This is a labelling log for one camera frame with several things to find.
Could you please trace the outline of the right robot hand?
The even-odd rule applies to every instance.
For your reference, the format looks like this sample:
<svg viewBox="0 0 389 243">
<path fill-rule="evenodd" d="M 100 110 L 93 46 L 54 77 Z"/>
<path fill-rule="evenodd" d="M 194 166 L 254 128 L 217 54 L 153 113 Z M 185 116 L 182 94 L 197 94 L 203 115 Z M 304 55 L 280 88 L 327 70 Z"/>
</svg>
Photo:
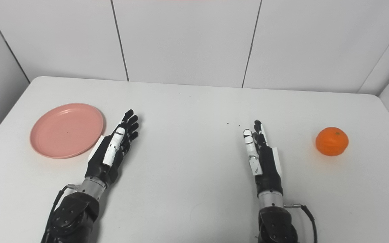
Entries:
<svg viewBox="0 0 389 243">
<path fill-rule="evenodd" d="M 254 130 L 245 129 L 243 138 L 250 169 L 255 178 L 257 194 L 278 192 L 283 195 L 278 150 L 269 146 L 263 123 L 260 120 L 254 121 Z"/>
</svg>

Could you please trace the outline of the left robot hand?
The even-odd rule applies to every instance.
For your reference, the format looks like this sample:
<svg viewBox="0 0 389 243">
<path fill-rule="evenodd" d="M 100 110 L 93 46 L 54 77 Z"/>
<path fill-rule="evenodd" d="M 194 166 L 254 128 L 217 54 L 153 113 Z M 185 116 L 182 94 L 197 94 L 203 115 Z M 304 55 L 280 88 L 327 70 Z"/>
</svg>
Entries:
<svg viewBox="0 0 389 243">
<path fill-rule="evenodd" d="M 128 110 L 114 131 L 101 140 L 99 146 L 88 160 L 85 178 L 96 178 L 106 187 L 115 183 L 119 168 L 129 153 L 131 143 L 139 134 L 138 116 Z"/>
</svg>

